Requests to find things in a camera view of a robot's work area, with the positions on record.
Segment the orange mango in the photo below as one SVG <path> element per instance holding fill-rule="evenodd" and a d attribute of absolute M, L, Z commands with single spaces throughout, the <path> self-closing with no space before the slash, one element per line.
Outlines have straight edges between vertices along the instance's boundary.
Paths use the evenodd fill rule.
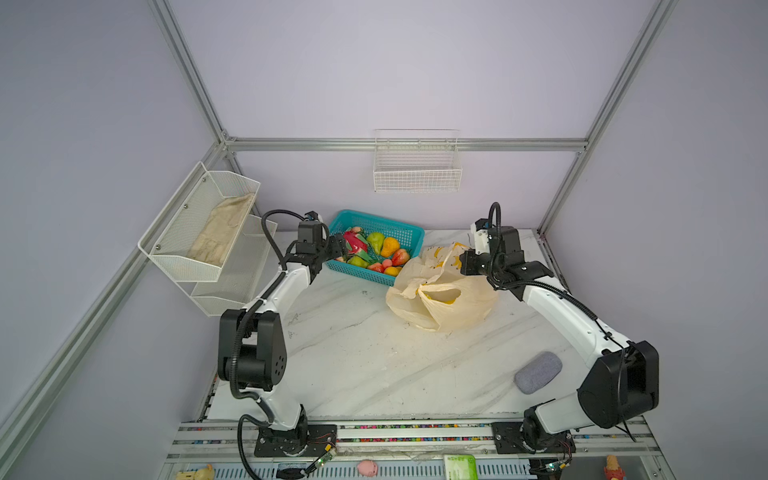
<path fill-rule="evenodd" d="M 401 248 L 399 241 L 393 237 L 386 237 L 383 241 L 380 255 L 384 258 L 392 257 Z"/>

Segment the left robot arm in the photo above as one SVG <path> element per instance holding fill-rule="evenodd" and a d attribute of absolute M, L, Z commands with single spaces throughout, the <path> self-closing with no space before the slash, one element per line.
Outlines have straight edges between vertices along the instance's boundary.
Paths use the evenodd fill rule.
<path fill-rule="evenodd" d="M 219 320 L 218 377 L 228 383 L 236 400 L 250 401 L 265 418 L 257 423 L 276 431 L 298 427 L 303 406 L 278 391 L 288 362 L 282 315 L 312 284 L 323 264 L 344 252 L 342 239 L 330 234 L 318 213 L 285 209 L 267 212 L 261 220 L 287 215 L 299 220 L 297 239 L 282 250 L 269 231 L 264 234 L 277 255 L 278 272 L 255 300 L 228 309 Z"/>

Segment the pink pig toy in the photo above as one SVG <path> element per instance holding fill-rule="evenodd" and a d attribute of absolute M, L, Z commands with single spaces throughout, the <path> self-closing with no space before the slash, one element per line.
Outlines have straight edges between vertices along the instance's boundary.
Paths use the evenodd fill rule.
<path fill-rule="evenodd" d="M 358 473 L 366 478 L 376 477 L 379 473 L 379 465 L 373 460 L 360 461 L 356 468 Z"/>

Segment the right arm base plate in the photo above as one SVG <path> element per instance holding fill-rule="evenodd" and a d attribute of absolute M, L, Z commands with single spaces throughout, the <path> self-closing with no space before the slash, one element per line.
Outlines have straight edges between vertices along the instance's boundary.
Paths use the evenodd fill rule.
<path fill-rule="evenodd" d="M 575 449 L 569 431 L 550 434 L 530 419 L 521 422 L 493 422 L 492 437 L 499 454 L 563 453 Z"/>

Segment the beige plastic bag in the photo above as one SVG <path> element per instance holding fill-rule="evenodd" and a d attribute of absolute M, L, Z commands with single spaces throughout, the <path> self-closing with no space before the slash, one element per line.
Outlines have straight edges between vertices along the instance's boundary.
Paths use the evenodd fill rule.
<path fill-rule="evenodd" d="M 464 244 L 428 247 L 409 260 L 386 293 L 396 316 L 429 332 L 450 333 L 485 320 L 499 294 L 484 276 L 461 273 Z"/>

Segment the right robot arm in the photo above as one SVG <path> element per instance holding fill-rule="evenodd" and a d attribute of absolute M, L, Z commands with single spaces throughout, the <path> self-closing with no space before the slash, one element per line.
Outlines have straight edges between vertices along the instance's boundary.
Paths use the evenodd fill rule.
<path fill-rule="evenodd" d="M 528 408 L 520 427 L 524 448 L 543 451 L 566 432 L 622 426 L 659 404 L 659 354 L 647 341 L 632 341 L 604 323 L 565 290 L 539 261 L 528 261 L 513 227 L 481 218 L 470 227 L 471 247 L 460 271 L 483 276 L 497 291 L 527 304 L 567 339 L 587 374 L 574 393 Z"/>

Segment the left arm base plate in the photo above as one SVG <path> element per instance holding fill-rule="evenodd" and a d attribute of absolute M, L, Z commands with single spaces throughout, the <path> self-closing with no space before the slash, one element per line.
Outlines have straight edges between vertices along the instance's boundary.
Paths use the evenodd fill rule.
<path fill-rule="evenodd" d="M 334 445 L 337 437 L 338 427 L 334 424 L 299 425 L 289 431 L 260 428 L 253 454 L 257 458 L 315 458 Z"/>

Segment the green pear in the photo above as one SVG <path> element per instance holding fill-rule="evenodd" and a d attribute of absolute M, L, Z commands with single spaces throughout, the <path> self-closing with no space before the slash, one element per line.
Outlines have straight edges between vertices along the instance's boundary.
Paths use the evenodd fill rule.
<path fill-rule="evenodd" d="M 347 263 L 360 268 L 367 268 L 369 266 L 369 263 L 359 256 L 352 256 Z"/>
<path fill-rule="evenodd" d="M 367 236 L 367 242 L 373 252 L 377 255 L 381 253 L 385 236 L 380 232 L 372 232 Z"/>

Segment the aluminium front rail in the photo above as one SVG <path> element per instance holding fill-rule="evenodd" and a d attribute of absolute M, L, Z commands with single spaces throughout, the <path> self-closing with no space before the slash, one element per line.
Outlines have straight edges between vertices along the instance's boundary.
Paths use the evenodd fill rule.
<path fill-rule="evenodd" d="M 338 437 L 313 479 L 445 479 L 443 457 L 473 455 L 479 479 L 602 479 L 605 458 L 615 455 L 627 479 L 672 479 L 674 473 L 643 418 L 620 429 L 585 427 L 570 433 L 575 449 L 563 453 L 499 454 L 491 424 L 499 419 L 336 421 Z M 214 479 L 275 479 L 321 457 L 267 457 L 253 454 L 258 432 L 234 421 L 184 423 L 161 467 L 162 479 L 211 464 Z M 376 477 L 357 464 L 373 460 Z"/>

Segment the yellow toy figure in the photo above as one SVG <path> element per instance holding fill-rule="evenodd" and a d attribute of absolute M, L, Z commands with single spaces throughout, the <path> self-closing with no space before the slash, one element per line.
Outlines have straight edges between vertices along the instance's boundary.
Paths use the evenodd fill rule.
<path fill-rule="evenodd" d="M 214 478 L 215 470 L 211 464 L 196 470 L 177 472 L 174 477 L 175 480 L 213 480 Z"/>

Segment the white mesh upper shelf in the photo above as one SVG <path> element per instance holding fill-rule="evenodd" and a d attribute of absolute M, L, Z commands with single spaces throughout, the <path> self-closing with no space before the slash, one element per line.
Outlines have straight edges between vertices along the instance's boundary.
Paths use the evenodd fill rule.
<path fill-rule="evenodd" d="M 254 179 L 231 171 L 209 170 L 199 162 L 140 238 L 139 251 L 174 282 L 216 282 L 223 267 L 188 258 L 187 252 L 214 207 L 226 198 L 253 193 L 248 216 L 259 189 L 260 183 Z"/>

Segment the green box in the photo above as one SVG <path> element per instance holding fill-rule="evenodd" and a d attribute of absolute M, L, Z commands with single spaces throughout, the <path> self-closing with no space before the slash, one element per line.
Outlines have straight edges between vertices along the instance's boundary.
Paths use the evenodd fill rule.
<path fill-rule="evenodd" d="M 443 457 L 446 480 L 478 480 L 476 458 L 473 455 L 451 454 Z"/>

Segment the grey sponge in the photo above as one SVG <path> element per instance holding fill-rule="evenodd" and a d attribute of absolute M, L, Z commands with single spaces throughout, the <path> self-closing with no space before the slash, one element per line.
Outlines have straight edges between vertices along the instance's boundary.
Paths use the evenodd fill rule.
<path fill-rule="evenodd" d="M 523 394 L 531 395 L 547 386 L 562 368 L 562 361 L 555 353 L 541 352 L 515 373 L 513 382 Z"/>

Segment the white mesh lower shelf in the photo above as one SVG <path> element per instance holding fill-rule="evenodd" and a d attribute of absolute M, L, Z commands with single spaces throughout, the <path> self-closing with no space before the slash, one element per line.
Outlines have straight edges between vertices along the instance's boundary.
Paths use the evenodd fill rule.
<path fill-rule="evenodd" d="M 248 215 L 219 279 L 196 283 L 188 296 L 208 317 L 218 318 L 225 310 L 242 308 L 256 298 L 263 269 L 272 252 L 261 218 Z"/>

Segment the white mesh shelf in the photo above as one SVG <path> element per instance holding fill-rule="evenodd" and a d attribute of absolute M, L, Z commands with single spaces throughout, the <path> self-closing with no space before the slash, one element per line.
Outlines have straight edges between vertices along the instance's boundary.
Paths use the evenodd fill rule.
<path fill-rule="evenodd" d="M 208 317 L 218 318 L 225 310 L 242 308 L 256 298 L 263 269 L 272 252 L 261 218 L 248 215 L 219 279 L 196 283 L 188 296 Z"/>
<path fill-rule="evenodd" d="M 260 183 L 254 179 L 231 171 L 209 170 L 199 162 L 140 238 L 139 251 L 174 282 L 216 282 L 223 267 L 188 258 L 187 252 L 214 207 L 226 198 L 253 193 L 248 216 L 259 189 Z"/>

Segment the red dragon fruit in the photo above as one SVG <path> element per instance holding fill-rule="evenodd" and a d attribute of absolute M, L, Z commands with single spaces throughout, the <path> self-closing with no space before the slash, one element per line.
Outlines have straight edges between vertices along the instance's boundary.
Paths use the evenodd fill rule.
<path fill-rule="evenodd" d="M 359 232 L 352 229 L 347 230 L 343 233 L 343 238 L 346 243 L 346 249 L 350 254 L 368 253 L 369 245 L 365 237 L 361 236 Z"/>

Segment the beige cloth in shelf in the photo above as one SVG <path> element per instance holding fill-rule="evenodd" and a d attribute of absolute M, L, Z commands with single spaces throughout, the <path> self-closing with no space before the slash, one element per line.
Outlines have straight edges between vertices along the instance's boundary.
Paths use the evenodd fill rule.
<path fill-rule="evenodd" d="M 223 267 L 254 197 L 253 193 L 229 197 L 214 207 L 203 230 L 188 250 L 187 257 Z"/>

